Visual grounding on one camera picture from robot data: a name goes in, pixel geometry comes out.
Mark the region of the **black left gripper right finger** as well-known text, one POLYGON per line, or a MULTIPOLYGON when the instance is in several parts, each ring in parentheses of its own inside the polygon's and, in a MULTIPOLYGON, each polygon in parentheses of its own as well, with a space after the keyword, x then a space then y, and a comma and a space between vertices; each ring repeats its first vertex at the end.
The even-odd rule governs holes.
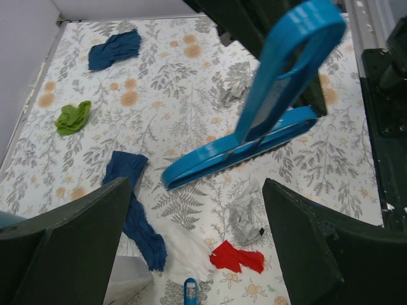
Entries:
POLYGON ((291 304, 406 304, 406 234, 266 179, 268 222, 291 304))

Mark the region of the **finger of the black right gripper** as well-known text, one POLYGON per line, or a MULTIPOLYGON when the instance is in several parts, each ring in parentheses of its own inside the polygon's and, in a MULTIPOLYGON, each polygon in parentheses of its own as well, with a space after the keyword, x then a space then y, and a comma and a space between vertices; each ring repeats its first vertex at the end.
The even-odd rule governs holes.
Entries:
POLYGON ((225 35, 229 35, 230 40, 241 43, 256 59, 270 29, 286 12, 285 1, 190 0, 185 3, 216 23, 225 46, 228 45, 225 35))
POLYGON ((328 113, 318 73, 295 102, 295 108, 303 106, 310 106, 318 116, 328 113))

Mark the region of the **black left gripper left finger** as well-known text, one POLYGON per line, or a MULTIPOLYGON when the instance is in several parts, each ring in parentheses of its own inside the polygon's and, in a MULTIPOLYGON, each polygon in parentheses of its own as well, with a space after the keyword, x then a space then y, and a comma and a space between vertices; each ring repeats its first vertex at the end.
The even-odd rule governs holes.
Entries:
POLYGON ((1 226, 1 304, 102 304, 130 202, 126 178, 1 226))

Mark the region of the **blue hand brush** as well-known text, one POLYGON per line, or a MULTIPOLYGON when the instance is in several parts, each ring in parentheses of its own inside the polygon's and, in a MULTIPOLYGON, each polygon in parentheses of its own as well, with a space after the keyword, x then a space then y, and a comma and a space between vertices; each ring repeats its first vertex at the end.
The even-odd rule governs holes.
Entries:
POLYGON ((171 190, 236 165, 304 134, 319 116, 293 108, 346 29, 331 1, 305 1, 271 29, 235 131, 179 158, 162 174, 171 190))

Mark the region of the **long dark blue paper scrap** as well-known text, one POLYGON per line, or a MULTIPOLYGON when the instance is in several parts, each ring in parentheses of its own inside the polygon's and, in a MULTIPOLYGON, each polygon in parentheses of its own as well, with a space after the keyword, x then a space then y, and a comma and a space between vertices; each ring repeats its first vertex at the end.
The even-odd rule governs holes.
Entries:
MULTIPOLYGON (((117 178, 125 177, 130 181, 131 190, 134 190, 147 162, 148 158, 141 154, 113 151, 102 184, 105 185, 117 178)), ((130 194, 123 232, 135 242, 149 270, 160 272, 164 270, 167 260, 164 239, 148 222, 144 207, 134 192, 130 194)))

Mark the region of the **white tissue paper scrap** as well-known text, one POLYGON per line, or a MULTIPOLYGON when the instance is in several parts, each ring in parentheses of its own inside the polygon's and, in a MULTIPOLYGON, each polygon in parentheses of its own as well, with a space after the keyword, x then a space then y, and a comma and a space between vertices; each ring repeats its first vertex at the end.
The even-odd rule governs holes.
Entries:
POLYGON ((154 220, 152 227, 165 242, 167 258, 163 273, 170 281, 183 285, 188 278, 203 282, 212 279, 215 272, 209 259, 212 251, 203 238, 166 218, 154 220))

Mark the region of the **blue plastic dustpan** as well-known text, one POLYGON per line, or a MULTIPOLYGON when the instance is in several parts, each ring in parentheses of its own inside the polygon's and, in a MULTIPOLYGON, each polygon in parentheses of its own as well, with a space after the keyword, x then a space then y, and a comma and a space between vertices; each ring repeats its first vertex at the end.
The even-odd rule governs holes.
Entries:
POLYGON ((188 278, 184 282, 184 305, 198 305, 199 303, 199 286, 194 278, 188 278))

